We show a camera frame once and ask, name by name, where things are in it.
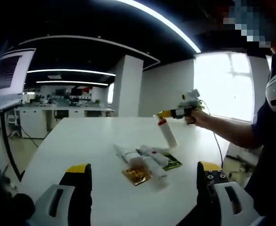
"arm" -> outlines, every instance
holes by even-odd
[[[254,149],[262,145],[254,137],[251,125],[234,124],[198,110],[193,111],[191,115],[195,118],[197,126],[209,129],[237,146]],[[185,120],[187,123],[192,122],[191,118]]]

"white cabinet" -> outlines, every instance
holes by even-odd
[[[69,110],[69,118],[83,118],[83,117],[85,117],[85,110],[83,109]]]
[[[29,138],[28,135],[31,138],[45,138],[47,135],[46,114],[42,109],[20,109],[20,123],[23,138]]]

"red cap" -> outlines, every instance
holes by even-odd
[[[161,120],[160,122],[158,122],[158,126],[162,126],[163,124],[165,124],[167,121],[166,119]]]

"human hand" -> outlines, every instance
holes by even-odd
[[[209,123],[210,117],[210,115],[203,111],[193,110],[191,112],[191,116],[185,117],[185,122],[187,125],[194,123],[196,126],[206,128]]]

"white pillar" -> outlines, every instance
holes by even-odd
[[[125,55],[116,65],[112,108],[119,117],[138,117],[143,60]]]
[[[252,70],[254,87],[254,113],[253,122],[257,120],[257,111],[266,100],[266,86],[270,75],[267,59],[250,56],[249,62]]]

